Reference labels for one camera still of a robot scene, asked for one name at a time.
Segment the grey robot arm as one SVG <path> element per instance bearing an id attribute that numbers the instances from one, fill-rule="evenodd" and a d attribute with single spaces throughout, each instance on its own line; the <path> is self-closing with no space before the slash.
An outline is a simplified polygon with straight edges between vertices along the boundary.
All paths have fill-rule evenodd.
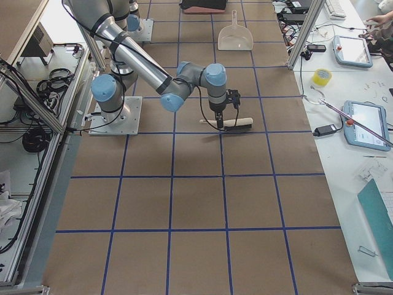
<path id="1" fill-rule="evenodd" d="M 109 48 L 114 61 L 125 64 L 155 89 L 166 110 L 176 112 L 195 88 L 205 88 L 216 120 L 212 126 L 224 132 L 239 125 L 239 118 L 223 118 L 226 105 L 239 108 L 240 95 L 226 87 L 227 73 L 222 64 L 203 67 L 184 61 L 172 77 L 130 36 L 128 19 L 138 13 L 129 1 L 63 1 L 62 5 L 90 37 Z"/>
<path id="2" fill-rule="evenodd" d="M 139 6 L 137 1 L 119 0 L 112 1 L 112 15 L 115 22 L 121 29 L 126 31 L 137 41 L 147 41 L 144 34 L 147 34 L 144 22 L 140 18 Z"/>

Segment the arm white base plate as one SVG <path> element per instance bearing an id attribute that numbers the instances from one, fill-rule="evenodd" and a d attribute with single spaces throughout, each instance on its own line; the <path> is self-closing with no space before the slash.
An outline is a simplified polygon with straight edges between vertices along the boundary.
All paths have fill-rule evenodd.
<path id="1" fill-rule="evenodd" d="M 137 135 L 141 109 L 141 96 L 126 96 L 121 111 L 112 114 L 101 112 L 96 103 L 95 112 L 99 114 L 91 118 L 88 133 L 95 136 Z"/>
<path id="2" fill-rule="evenodd" d="M 154 21 L 152 19 L 130 18 L 128 32 L 136 42 L 150 42 L 152 39 Z"/>

